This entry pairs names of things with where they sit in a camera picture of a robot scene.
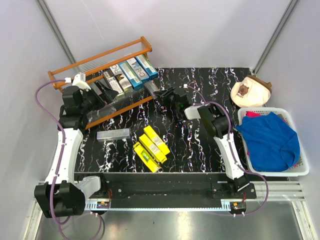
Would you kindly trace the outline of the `silver toothpaste box angled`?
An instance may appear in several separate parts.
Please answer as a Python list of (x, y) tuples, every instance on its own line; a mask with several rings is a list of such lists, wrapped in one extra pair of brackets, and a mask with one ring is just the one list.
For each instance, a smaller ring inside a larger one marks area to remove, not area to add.
[(146, 82), (144, 84), (144, 87), (147, 89), (147, 91), (150, 93), (150, 95), (156, 99), (157, 96), (155, 94), (155, 92), (159, 91), (159, 88), (157, 87), (157, 85), (155, 84), (155, 82), (153, 80), (150, 80), (148, 82)]

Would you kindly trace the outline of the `silver black toothpaste box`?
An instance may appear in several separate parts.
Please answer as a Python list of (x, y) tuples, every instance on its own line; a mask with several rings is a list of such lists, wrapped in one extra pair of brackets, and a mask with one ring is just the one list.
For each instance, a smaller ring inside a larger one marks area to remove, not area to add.
[(126, 75), (123, 73), (123, 71), (120, 69), (118, 64), (112, 65), (110, 67), (110, 70), (112, 71), (115, 78), (118, 80), (120, 86), (122, 87), (125, 93), (133, 91), (132, 84), (130, 83)]

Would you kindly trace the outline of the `blue toothpaste box with label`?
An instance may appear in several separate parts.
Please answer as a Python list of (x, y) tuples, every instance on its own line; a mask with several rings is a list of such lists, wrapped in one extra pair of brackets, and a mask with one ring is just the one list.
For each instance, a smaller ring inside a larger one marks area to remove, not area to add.
[(134, 70), (130, 67), (127, 61), (123, 61), (119, 64), (120, 69), (126, 75), (129, 82), (131, 83), (133, 89), (135, 91), (140, 90), (143, 88), (143, 83), (134, 72)]

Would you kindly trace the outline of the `blue toothpaste box plain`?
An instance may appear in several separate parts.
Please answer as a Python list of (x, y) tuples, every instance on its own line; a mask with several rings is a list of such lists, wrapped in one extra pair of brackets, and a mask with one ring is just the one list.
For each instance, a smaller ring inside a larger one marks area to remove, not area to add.
[(144, 70), (141, 64), (134, 57), (128, 59), (127, 63), (130, 65), (130, 67), (133, 69), (133, 71), (136, 73), (138, 78), (143, 83), (146, 83), (150, 80), (150, 76), (147, 74), (147, 72)]

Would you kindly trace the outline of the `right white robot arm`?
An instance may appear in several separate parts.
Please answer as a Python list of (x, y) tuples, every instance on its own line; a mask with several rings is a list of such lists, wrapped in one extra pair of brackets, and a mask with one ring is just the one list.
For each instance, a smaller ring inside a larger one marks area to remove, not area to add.
[(187, 94), (176, 91), (174, 87), (154, 91), (152, 95), (161, 105), (175, 110), (183, 120), (201, 120), (208, 135), (216, 142), (224, 161), (225, 174), (228, 178), (226, 192), (235, 199), (243, 195), (250, 181), (237, 153), (232, 121), (226, 110), (215, 103), (191, 104)]

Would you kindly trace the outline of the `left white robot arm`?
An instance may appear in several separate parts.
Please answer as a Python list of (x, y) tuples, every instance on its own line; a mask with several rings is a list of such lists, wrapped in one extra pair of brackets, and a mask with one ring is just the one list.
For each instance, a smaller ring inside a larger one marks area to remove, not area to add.
[(86, 83), (86, 75), (77, 73), (74, 78), (63, 80), (69, 86), (62, 90), (63, 105), (59, 118), (49, 116), (58, 127), (58, 141), (52, 166), (44, 181), (34, 189), (37, 200), (46, 218), (58, 225), (60, 217), (82, 215), (87, 199), (92, 195), (103, 198), (108, 186), (99, 176), (84, 177), (75, 183), (75, 164), (84, 133), (88, 125), (88, 114), (105, 106), (103, 99)]

